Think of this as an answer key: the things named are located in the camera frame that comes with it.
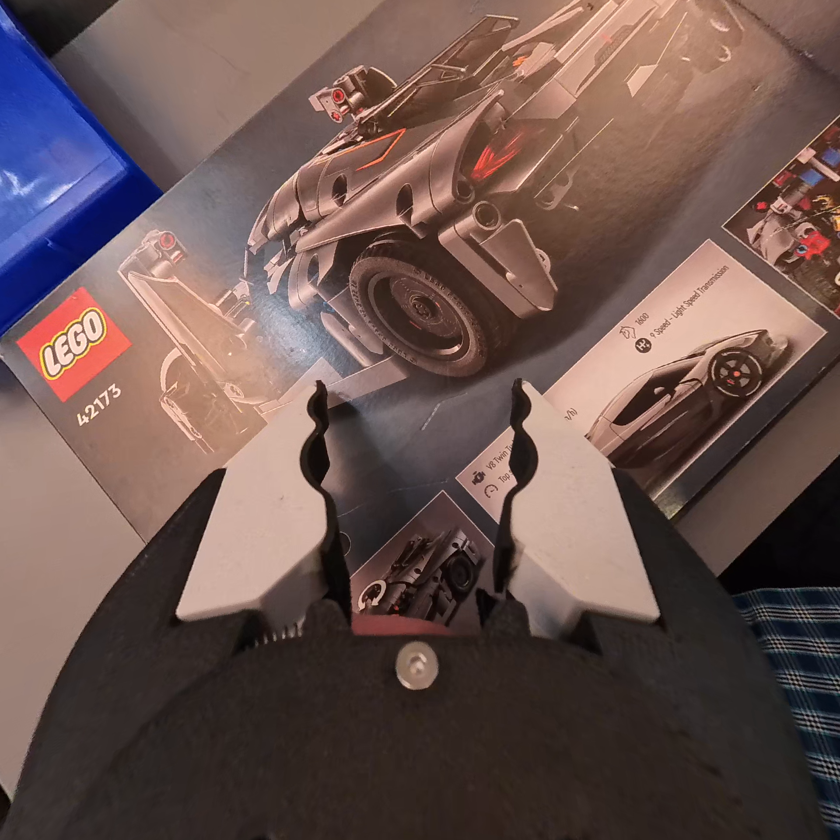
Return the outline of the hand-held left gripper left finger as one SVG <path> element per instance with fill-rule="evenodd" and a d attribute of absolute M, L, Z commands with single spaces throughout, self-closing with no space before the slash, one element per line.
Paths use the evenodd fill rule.
<path fill-rule="evenodd" d="M 350 617 L 350 573 L 324 434 L 328 393 L 317 381 L 231 458 L 176 616 L 258 610 L 278 634 L 323 597 Z"/>

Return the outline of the toy car set box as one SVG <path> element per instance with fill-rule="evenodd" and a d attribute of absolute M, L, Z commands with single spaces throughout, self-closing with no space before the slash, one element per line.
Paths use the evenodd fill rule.
<path fill-rule="evenodd" d="M 2 337 L 144 540 L 329 394 L 353 606 L 491 586 L 529 381 L 666 515 L 838 357 L 838 2 L 385 2 Z"/>

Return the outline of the blue plaid clothing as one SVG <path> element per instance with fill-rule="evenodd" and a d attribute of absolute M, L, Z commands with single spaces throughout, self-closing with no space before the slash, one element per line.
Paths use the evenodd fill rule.
<path fill-rule="evenodd" d="M 839 590 L 759 589 L 734 597 L 793 713 L 820 812 L 839 838 Z"/>

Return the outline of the blue plastic bin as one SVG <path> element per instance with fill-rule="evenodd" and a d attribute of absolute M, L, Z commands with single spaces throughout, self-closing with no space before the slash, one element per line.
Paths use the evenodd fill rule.
<path fill-rule="evenodd" d="M 1 5 L 1 332 L 162 195 Z"/>

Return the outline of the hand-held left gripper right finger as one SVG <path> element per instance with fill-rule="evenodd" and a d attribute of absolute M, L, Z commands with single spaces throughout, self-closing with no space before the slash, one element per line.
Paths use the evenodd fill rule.
<path fill-rule="evenodd" d="M 584 613 L 660 616 L 610 462 L 524 380 L 512 387 L 509 464 L 493 558 L 496 593 L 524 605 L 535 637 Z"/>

